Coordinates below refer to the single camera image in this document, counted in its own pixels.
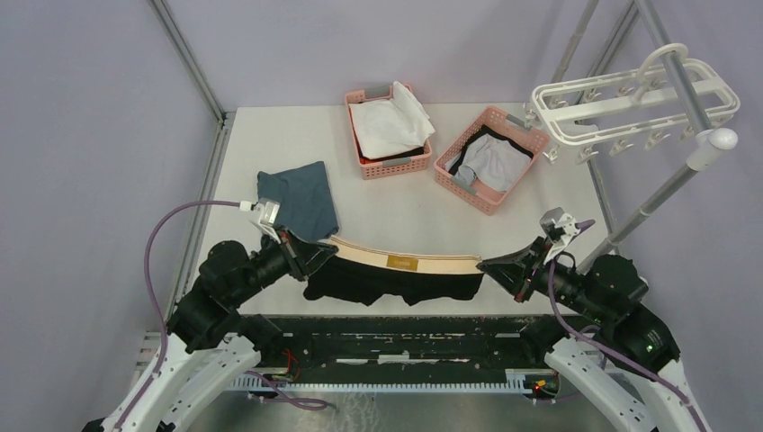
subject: white table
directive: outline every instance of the white table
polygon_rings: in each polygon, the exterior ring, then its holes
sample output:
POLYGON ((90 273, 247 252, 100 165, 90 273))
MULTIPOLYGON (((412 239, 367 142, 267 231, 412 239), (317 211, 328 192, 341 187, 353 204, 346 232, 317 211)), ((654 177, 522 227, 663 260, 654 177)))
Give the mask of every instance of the white table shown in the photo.
MULTIPOLYGON (((520 103, 495 103, 522 116, 520 103)), ((436 156, 487 106, 484 103, 425 105, 436 133, 436 156)), ((543 235, 538 220, 562 207, 578 221, 597 224, 579 237, 570 252, 580 260, 605 237, 604 217, 586 165, 573 163, 574 153, 561 152, 551 166, 539 159, 495 215, 486 216, 435 183, 435 170, 363 180, 353 148, 344 106, 239 108, 222 162, 214 199, 256 201, 259 171, 277 173, 323 160, 339 218, 339 237, 356 244, 393 252, 497 257, 529 245, 543 235)), ((213 208, 203 234, 198 265, 216 243, 235 239, 249 250, 259 249, 259 231, 246 214, 213 208)), ((548 299, 536 294, 526 303, 485 276, 471 301, 437 299, 408 306, 385 295, 372 306, 322 298, 306 301, 300 283, 289 276, 259 293, 241 313, 271 315, 531 315, 551 313, 548 299)))

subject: black cloth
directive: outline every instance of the black cloth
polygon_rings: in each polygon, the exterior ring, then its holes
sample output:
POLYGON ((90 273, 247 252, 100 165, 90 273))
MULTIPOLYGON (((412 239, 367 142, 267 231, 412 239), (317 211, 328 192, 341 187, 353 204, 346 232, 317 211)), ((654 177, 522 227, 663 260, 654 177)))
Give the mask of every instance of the black cloth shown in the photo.
POLYGON ((482 273, 423 274, 392 270, 332 257, 308 280, 307 300, 323 296, 372 305, 384 294, 402 296, 410 306, 424 300, 450 297, 471 300, 480 289, 482 273))
POLYGON ((412 150, 406 151, 405 153, 400 153, 399 155, 380 157, 378 159, 369 159, 368 157, 363 156, 363 151, 362 150, 360 150, 360 151, 361 151, 361 153, 360 153, 361 158, 365 158, 366 160, 368 160, 370 162, 383 162, 385 160, 393 160, 393 159, 398 159, 398 158, 410 158, 412 156, 421 156, 421 155, 424 154, 424 146, 419 147, 419 148, 414 148, 412 150))
POLYGON ((458 159, 456 159, 453 166, 448 169, 448 174, 451 176, 455 176, 455 174, 458 172, 458 167, 460 167, 463 164, 463 157, 466 156, 466 149, 469 148, 469 146, 476 140, 478 140, 482 135, 490 135, 491 137, 495 138, 496 140, 501 141, 508 141, 508 144, 513 147, 516 151, 522 153, 523 155, 526 155, 529 158, 533 158, 535 155, 530 150, 520 146, 517 144, 513 139, 510 139, 508 137, 504 137, 503 135, 499 134, 498 132, 494 131, 493 129, 489 128, 487 125, 482 125, 480 130, 477 130, 477 132, 470 136, 469 139, 466 140, 466 142, 463 144, 463 148, 461 149, 461 154, 458 155, 458 159))

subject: gray wall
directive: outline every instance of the gray wall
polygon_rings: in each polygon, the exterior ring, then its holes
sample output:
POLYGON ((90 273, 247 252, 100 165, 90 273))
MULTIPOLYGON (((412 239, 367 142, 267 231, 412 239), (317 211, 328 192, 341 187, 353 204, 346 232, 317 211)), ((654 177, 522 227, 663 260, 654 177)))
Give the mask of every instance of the gray wall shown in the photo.
MULTIPOLYGON (((419 99, 524 101, 557 67, 587 0, 172 0, 226 110, 342 104, 408 81, 419 99)), ((588 71, 624 0, 600 3, 570 67, 588 71)))
MULTIPOLYGON (((648 304, 673 330, 696 397, 715 430, 763 423, 763 4, 756 0, 655 2, 671 39, 708 62, 741 99, 726 124, 740 144, 695 177, 625 242, 650 280, 648 304)), ((637 24, 611 71, 637 68, 654 46, 637 24)), ((599 156, 620 221, 686 160, 694 141, 673 137, 650 152, 637 146, 599 156)))
MULTIPOLYGON (((80 430, 157 327, 143 246, 215 123, 146 1, 3 1, 0 59, 0 430, 80 430)), ((157 240, 162 302, 185 225, 157 240)))

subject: pink basket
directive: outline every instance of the pink basket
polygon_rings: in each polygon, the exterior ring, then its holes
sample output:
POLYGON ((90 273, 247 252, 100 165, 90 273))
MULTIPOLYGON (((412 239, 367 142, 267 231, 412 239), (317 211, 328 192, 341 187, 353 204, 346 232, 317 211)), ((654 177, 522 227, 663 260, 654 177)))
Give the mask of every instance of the pink basket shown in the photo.
MULTIPOLYGON (((405 87, 413 93, 413 88, 405 84, 405 87)), ((421 171, 429 166, 429 159, 432 158, 432 145, 429 139, 424 141, 424 154, 413 157, 399 157, 397 159, 384 160, 382 162, 365 162, 361 157, 360 146, 355 135, 355 126, 353 125, 353 113, 350 111, 350 104, 359 104, 361 102, 373 101, 375 99, 390 99, 392 95, 392 86, 383 85, 381 87, 366 88, 345 94, 345 106, 347 114, 350 116, 350 129, 353 133, 353 142, 355 143, 355 152, 358 156, 358 165, 360 166, 363 179, 395 176, 397 174, 412 173, 421 171)))
POLYGON ((537 129, 531 129, 529 132, 519 129, 517 126, 512 125, 507 120, 508 114, 496 108, 495 106, 489 106, 485 111, 480 114, 480 117, 474 121, 466 130, 461 134, 455 143, 448 148, 448 150, 435 162, 435 180, 442 185, 445 189, 453 192, 466 201, 467 203, 477 207, 483 213, 492 215, 498 209, 498 206, 506 199, 506 196, 519 180, 527 173, 527 170, 535 163, 535 160, 542 154, 543 148, 549 142, 549 136, 537 129), (466 140, 480 130, 482 125, 486 125, 493 129, 495 132, 514 140, 517 144, 533 153, 533 159, 530 161, 530 165, 527 166, 525 172, 522 173, 519 178, 511 185, 511 187, 505 192, 496 192, 486 185, 484 185, 479 179, 475 180, 474 184, 461 184, 453 179, 447 170, 445 170, 445 164, 455 158, 461 153, 466 140))

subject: white cloth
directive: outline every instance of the white cloth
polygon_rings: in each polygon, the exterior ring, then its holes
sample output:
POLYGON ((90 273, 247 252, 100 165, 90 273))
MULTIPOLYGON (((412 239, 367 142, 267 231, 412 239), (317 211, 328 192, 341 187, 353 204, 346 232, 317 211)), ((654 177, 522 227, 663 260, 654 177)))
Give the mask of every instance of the white cloth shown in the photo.
MULTIPOLYGON (((456 160, 458 155, 445 164, 445 169, 450 169, 456 160)), ((525 172, 530 160, 508 142, 485 134, 466 149, 455 177, 467 185, 479 178, 490 189, 505 192, 525 172)))
POLYGON ((350 112, 361 153, 369 159, 422 147, 435 133, 424 107, 397 81, 392 84, 392 98, 351 103, 350 112))

